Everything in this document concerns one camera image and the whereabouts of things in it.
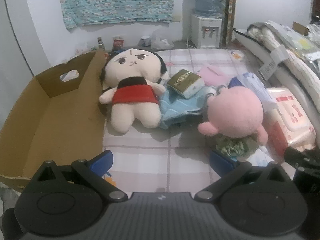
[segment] white plastic bag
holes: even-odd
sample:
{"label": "white plastic bag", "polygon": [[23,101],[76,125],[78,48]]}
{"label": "white plastic bag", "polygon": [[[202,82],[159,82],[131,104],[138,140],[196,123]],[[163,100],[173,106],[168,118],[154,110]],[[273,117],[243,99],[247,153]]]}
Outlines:
{"label": "white plastic bag", "polygon": [[307,28],[310,31],[308,34],[310,40],[320,47],[320,26],[316,24],[310,24],[307,26]]}
{"label": "white plastic bag", "polygon": [[172,49],[174,44],[165,29],[155,30],[151,36],[151,49]]}

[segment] doll face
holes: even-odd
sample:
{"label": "doll face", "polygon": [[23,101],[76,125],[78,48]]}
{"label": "doll face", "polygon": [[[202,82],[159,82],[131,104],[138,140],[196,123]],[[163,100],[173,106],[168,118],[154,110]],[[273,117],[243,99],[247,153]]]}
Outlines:
{"label": "doll face", "polygon": [[161,74],[161,62],[153,53],[140,49],[128,49],[113,57],[106,65],[105,82],[116,87],[127,77],[144,77],[156,82]]}

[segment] plastic bag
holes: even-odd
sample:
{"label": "plastic bag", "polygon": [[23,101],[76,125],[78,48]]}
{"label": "plastic bag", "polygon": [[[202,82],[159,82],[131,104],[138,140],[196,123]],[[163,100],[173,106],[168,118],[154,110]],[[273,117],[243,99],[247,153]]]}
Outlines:
{"label": "plastic bag", "polygon": [[317,24],[310,24],[307,28],[310,31],[308,34],[309,39],[320,47],[320,26]]}
{"label": "plastic bag", "polygon": [[151,36],[151,49],[172,49],[174,44],[164,29],[155,30]]}
{"label": "plastic bag", "polygon": [[276,36],[282,40],[282,43],[286,47],[293,47],[300,55],[306,57],[310,61],[314,61],[312,57],[310,58],[310,54],[320,51],[320,48],[307,39],[306,36],[297,33],[288,26],[283,26],[272,21],[268,21],[266,26],[269,29],[270,26],[273,27],[279,33],[279,35]]}

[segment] blue patterned cloth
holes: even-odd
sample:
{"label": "blue patterned cloth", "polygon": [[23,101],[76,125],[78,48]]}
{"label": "blue patterned cloth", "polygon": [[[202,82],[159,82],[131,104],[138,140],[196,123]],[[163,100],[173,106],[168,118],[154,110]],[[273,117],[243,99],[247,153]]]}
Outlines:
{"label": "blue patterned cloth", "polygon": [[67,29],[76,26],[172,21],[173,0],[60,0]]}

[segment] wet wipes package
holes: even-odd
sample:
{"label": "wet wipes package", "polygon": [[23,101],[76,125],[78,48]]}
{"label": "wet wipes package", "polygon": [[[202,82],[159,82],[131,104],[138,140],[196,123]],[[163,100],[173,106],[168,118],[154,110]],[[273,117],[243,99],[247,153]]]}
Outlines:
{"label": "wet wipes package", "polygon": [[260,99],[265,113],[278,108],[274,98],[269,95],[261,80],[254,73],[247,72],[232,78],[228,88],[235,86],[244,86],[254,92]]}

